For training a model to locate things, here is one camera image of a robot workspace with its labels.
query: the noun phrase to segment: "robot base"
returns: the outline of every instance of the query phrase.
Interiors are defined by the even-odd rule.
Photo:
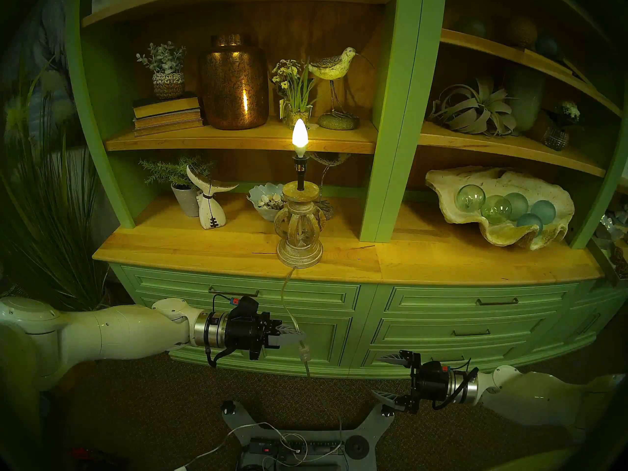
[[[287,465],[298,463],[292,452],[279,442],[279,435],[272,429],[263,429],[255,425],[256,422],[238,402],[226,401],[222,404],[221,410],[224,421],[232,430],[242,425],[252,425],[234,432],[242,444],[240,468],[249,464],[262,465],[266,458],[264,462],[266,469],[274,469],[273,460],[269,456],[284,457]],[[339,430],[281,430],[280,432],[284,435],[297,433],[308,442],[305,462],[298,466],[301,471],[347,471],[347,466],[351,470],[376,471],[375,446],[393,420],[393,409],[387,405],[378,404],[358,428],[343,429],[342,434]],[[287,441],[290,447],[295,449],[303,446],[303,442],[295,436],[289,436]],[[333,450],[340,441],[342,445],[336,452],[321,457]],[[285,471],[292,467],[278,462],[277,469]]]

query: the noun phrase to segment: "floor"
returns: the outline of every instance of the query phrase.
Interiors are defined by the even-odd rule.
[[[626,372],[627,327],[624,308],[591,346],[521,370],[570,383]],[[408,381],[315,379],[313,385],[338,407],[343,426],[353,428],[376,402],[371,388],[403,394]],[[47,430],[60,459],[67,448],[84,446],[127,458],[129,471],[172,471],[224,439],[228,430],[219,405],[226,399],[281,429],[337,426],[303,378],[211,370],[161,354],[82,364],[53,395]],[[519,426],[481,407],[433,411],[425,404],[416,416],[395,416],[377,447],[378,470],[482,470],[570,442],[563,428]],[[238,455],[231,437],[189,471],[232,471]]]

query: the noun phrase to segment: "white bowl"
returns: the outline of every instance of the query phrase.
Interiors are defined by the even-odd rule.
[[[281,195],[283,192],[283,184],[275,185],[270,182],[266,185],[256,185],[251,190],[249,190],[249,195],[246,197],[253,204],[253,207],[259,215],[264,219],[270,222],[275,221],[275,217],[277,217],[278,209],[260,209],[258,207],[258,202],[262,197],[262,194],[266,194],[268,197],[272,197],[275,194]]]

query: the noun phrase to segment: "glowing light bulb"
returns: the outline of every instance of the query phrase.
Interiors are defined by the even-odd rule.
[[[296,120],[295,128],[292,130],[292,144],[295,146],[296,156],[303,158],[308,149],[308,130],[302,119]]]

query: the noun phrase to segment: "lamp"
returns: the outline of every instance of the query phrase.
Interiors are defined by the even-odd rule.
[[[325,227],[325,214],[313,204],[320,191],[318,185],[305,181],[308,131],[302,119],[295,124],[292,144],[297,181],[283,186],[286,206],[275,217],[275,232],[281,238],[277,256],[292,268],[307,268],[316,265],[323,255],[318,238]]]

